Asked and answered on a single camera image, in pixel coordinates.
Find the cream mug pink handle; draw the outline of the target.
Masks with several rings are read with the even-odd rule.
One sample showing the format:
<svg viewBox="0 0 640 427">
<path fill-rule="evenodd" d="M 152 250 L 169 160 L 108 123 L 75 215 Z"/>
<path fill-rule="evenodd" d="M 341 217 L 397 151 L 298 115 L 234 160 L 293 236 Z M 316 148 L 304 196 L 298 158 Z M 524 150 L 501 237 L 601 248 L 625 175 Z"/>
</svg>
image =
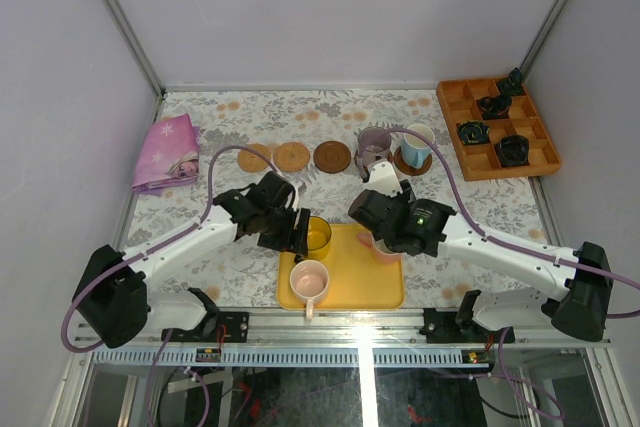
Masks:
<svg viewBox="0 0 640 427">
<path fill-rule="evenodd" d="M 373 258 L 381 264 L 392 264 L 402 259 L 401 253 L 390 251 L 383 240 L 375 240 L 369 232 L 358 233 L 357 240 L 367 248 Z"/>
</svg>

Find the blue mug cream inside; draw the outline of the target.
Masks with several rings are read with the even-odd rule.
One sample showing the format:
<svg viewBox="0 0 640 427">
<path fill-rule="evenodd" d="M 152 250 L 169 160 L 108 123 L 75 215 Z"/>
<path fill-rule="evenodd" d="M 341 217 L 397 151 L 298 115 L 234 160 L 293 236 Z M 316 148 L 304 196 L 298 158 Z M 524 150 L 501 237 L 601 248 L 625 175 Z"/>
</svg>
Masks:
<svg viewBox="0 0 640 427">
<path fill-rule="evenodd" d="M 408 126 L 408 129 L 412 132 L 420 134 L 431 143 L 435 141 L 434 132 L 427 125 L 412 124 Z M 424 142 L 415 135 L 407 133 L 403 134 L 401 156 L 406 165 L 414 169 L 420 169 L 423 167 L 423 164 L 430 154 L 431 147 L 428 143 Z"/>
</svg>

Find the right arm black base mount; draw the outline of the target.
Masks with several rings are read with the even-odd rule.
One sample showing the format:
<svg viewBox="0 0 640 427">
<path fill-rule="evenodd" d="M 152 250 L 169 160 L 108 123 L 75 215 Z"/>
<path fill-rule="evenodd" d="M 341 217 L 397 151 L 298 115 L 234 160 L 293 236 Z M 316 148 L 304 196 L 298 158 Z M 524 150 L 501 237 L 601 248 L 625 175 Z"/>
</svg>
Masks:
<svg viewBox="0 0 640 427">
<path fill-rule="evenodd" d="M 457 310 L 424 308 L 423 326 L 419 334 L 429 344 L 487 344 L 491 339 L 498 342 L 501 334 L 507 331 L 505 342 L 513 344 L 515 334 L 509 328 L 492 331 L 473 320 L 475 304 L 480 294 L 480 290 L 466 292 Z"/>
</svg>

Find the yellow glass cup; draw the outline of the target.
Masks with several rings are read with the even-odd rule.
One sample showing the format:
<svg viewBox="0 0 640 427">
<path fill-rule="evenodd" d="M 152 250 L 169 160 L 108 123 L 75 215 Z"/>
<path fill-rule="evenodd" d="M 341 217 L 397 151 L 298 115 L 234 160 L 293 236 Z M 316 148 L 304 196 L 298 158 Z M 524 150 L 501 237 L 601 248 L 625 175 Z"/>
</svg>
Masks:
<svg viewBox="0 0 640 427">
<path fill-rule="evenodd" d="M 307 258 L 311 260 L 324 259 L 329 254 L 331 239 L 330 224 L 323 218 L 312 216 L 309 219 L 307 232 Z"/>
</svg>

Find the purple mug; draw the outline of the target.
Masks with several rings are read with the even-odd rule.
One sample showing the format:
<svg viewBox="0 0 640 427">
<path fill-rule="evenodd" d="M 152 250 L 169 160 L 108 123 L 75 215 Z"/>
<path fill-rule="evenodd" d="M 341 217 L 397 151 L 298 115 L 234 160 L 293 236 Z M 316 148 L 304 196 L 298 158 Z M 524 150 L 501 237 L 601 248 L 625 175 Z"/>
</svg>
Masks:
<svg viewBox="0 0 640 427">
<path fill-rule="evenodd" d="M 372 159 L 374 156 L 386 157 L 390 155 L 392 144 L 391 135 L 380 127 L 367 127 L 357 136 L 356 155 L 363 159 Z"/>
</svg>

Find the light woven coaster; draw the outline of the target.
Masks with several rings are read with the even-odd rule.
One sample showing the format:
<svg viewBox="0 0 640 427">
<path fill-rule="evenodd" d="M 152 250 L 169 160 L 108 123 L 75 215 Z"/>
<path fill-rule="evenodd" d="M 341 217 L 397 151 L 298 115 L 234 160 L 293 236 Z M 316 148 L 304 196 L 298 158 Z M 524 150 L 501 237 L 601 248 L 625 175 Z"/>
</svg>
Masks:
<svg viewBox="0 0 640 427">
<path fill-rule="evenodd" d="M 267 169 L 271 162 L 271 150 L 267 145 L 253 143 L 247 149 L 241 149 L 237 155 L 237 163 L 241 170 L 250 173 Z"/>
<path fill-rule="evenodd" d="M 276 148 L 273 161 L 280 171 L 299 172 L 308 165 L 310 152 L 301 142 L 286 142 Z"/>
</svg>

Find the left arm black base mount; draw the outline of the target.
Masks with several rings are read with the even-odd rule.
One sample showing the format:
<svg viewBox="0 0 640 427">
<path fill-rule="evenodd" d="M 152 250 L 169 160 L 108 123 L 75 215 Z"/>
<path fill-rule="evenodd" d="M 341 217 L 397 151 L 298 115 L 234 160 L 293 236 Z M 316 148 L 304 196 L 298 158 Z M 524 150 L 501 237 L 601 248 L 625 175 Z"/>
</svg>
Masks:
<svg viewBox="0 0 640 427">
<path fill-rule="evenodd" d="M 198 344 L 247 342 L 250 317 L 248 312 L 221 311 L 204 292 L 198 292 L 196 298 L 196 304 L 204 308 L 202 319 L 191 329 L 164 329 L 162 340 Z"/>
</svg>

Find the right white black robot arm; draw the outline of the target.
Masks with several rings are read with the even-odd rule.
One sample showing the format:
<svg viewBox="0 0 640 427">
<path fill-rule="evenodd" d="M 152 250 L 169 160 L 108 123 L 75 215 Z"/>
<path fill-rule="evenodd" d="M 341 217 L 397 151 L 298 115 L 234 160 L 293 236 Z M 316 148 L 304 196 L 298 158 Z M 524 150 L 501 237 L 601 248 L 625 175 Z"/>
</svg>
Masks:
<svg viewBox="0 0 640 427">
<path fill-rule="evenodd" d="M 416 198 L 409 182 L 400 185 L 394 197 L 361 192 L 349 216 L 391 252 L 457 259 L 524 285 L 465 295 L 455 319 L 463 339 L 474 342 L 490 331 L 551 325 L 578 340 L 602 340 L 613 287 L 602 247 L 585 242 L 574 250 L 475 227 L 445 204 Z"/>
</svg>

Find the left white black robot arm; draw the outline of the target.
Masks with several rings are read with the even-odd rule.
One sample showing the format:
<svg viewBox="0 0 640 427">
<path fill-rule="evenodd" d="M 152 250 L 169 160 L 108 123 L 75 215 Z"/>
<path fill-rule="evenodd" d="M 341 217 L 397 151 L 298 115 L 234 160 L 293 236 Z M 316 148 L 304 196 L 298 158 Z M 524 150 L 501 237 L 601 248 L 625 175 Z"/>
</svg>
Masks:
<svg viewBox="0 0 640 427">
<path fill-rule="evenodd" d="M 257 183 L 209 199 L 205 214 L 130 252 L 109 245 L 91 255 L 72 300 L 100 345 L 121 347 L 144 329 L 171 341 L 210 341 L 222 332 L 221 312 L 202 289 L 160 293 L 158 284 L 218 248 L 255 236 L 258 246 L 303 257 L 311 212 L 298 190 L 269 172 Z"/>
</svg>

